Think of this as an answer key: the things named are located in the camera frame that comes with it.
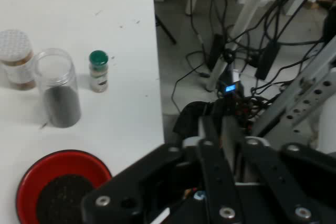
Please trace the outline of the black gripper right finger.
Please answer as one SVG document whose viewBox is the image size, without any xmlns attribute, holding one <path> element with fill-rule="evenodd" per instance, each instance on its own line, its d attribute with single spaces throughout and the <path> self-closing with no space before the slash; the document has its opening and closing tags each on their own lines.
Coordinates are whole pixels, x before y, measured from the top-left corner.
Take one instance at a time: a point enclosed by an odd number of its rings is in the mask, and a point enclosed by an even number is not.
<svg viewBox="0 0 336 224">
<path fill-rule="evenodd" d="M 335 223 L 335 158 L 303 144 L 274 149 L 223 117 L 223 151 L 234 179 L 251 190 L 247 209 L 261 223 Z"/>
</svg>

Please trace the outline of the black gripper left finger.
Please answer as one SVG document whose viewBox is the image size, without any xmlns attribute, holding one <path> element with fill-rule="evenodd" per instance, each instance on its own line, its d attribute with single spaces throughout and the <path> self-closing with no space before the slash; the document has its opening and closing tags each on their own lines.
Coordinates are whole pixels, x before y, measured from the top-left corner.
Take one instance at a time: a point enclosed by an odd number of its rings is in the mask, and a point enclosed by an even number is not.
<svg viewBox="0 0 336 224">
<path fill-rule="evenodd" d="M 146 223 L 182 204 L 186 190 L 205 192 L 208 223 L 243 223 L 238 191 L 210 116 L 199 119 L 196 144 L 163 144 L 90 192 L 81 203 L 84 223 Z"/>
</svg>

